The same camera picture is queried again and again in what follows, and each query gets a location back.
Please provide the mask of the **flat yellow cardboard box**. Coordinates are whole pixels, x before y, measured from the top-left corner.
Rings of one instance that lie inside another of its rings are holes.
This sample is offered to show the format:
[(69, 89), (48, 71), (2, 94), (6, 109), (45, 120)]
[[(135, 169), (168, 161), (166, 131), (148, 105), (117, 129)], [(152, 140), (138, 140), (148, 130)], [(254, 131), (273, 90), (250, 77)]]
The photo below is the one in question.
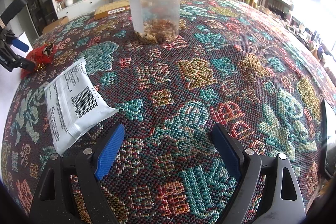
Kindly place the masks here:
[(94, 19), (99, 20), (107, 16), (118, 14), (130, 9), (129, 0), (121, 0), (100, 6), (94, 13)]

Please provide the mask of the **white tv console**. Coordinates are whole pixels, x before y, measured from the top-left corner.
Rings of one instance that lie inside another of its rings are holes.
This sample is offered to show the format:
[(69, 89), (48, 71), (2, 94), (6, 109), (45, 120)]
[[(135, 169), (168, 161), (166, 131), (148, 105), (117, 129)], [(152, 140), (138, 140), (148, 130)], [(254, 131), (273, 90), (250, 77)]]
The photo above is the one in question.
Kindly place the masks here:
[(58, 19), (68, 16), (69, 20), (77, 18), (83, 14), (90, 13), (92, 11), (96, 11), (100, 6), (108, 4), (108, 2), (104, 0), (81, 0), (73, 5), (66, 7), (65, 9), (60, 10), (56, 13)]

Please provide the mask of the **red mesh gift pouch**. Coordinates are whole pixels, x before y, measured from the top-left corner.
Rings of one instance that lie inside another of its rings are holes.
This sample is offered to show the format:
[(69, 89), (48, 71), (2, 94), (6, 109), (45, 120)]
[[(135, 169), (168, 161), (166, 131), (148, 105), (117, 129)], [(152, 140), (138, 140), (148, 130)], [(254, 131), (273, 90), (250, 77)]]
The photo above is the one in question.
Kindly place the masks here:
[(21, 72), (21, 80), (24, 79), (26, 76), (30, 75), (31, 73), (42, 71), (48, 64), (51, 64), (54, 59), (54, 51), (55, 46), (53, 43), (50, 44), (44, 43), (42, 46), (32, 50), (27, 55), (26, 59), (34, 63), (34, 69), (32, 71), (23, 69)]

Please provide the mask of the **brown cardboard box on floor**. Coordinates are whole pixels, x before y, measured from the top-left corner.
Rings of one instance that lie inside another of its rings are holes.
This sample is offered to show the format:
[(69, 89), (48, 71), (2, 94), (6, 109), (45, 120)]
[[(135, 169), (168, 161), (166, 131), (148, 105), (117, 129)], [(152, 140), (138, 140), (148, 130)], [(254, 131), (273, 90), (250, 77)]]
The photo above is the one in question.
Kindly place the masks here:
[(42, 30), (42, 34), (47, 34), (50, 31), (52, 31), (53, 29), (55, 29), (56, 27), (65, 25), (68, 22), (69, 22), (68, 16), (64, 16), (64, 17), (52, 22), (51, 24), (45, 26), (45, 28), (43, 28), (43, 30)]

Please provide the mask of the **clear jar with black lid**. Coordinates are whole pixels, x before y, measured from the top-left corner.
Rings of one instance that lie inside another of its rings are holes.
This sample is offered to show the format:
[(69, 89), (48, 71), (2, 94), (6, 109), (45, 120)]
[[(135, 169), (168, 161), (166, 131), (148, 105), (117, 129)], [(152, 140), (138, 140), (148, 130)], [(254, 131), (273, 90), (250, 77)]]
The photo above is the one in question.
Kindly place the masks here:
[(171, 43), (179, 34), (180, 0), (129, 0), (134, 34), (145, 45)]

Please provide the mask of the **white barcode mailer pouch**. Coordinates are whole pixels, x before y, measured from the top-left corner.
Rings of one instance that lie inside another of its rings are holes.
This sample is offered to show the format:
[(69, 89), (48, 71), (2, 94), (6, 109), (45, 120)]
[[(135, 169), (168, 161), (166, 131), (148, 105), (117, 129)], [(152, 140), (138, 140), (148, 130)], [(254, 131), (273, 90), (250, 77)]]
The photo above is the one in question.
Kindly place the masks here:
[(118, 112), (94, 88), (85, 65), (86, 60), (79, 59), (44, 89), (53, 145), (59, 155)]

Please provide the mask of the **red flower vase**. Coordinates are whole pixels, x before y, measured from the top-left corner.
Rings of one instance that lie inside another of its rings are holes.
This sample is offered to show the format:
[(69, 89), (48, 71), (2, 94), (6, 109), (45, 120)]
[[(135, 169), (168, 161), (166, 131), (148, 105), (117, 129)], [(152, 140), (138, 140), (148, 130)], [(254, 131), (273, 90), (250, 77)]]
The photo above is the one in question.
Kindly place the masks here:
[(73, 0), (55, 0), (55, 2), (59, 6), (60, 10), (65, 9), (66, 7), (69, 7), (74, 3)]

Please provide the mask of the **patterned woven tablecloth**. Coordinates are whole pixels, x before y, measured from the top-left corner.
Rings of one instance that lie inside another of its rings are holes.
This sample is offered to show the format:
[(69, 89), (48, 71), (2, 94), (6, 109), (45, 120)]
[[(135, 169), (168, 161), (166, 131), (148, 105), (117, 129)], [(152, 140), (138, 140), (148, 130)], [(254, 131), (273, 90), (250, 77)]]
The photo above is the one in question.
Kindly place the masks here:
[(321, 101), (335, 104), (323, 66), (282, 25), (240, 2), (181, 0), (179, 36), (144, 46), (130, 12), (85, 14), (33, 41), (54, 59), (15, 91), (2, 144), (2, 178), (28, 213), (54, 152), (44, 89), (80, 58), (117, 108), (68, 151), (92, 147), (115, 123), (125, 139), (101, 182), (121, 223), (214, 223), (236, 186), (210, 142), (221, 123), (244, 147), (288, 155), (305, 207), (321, 185)]

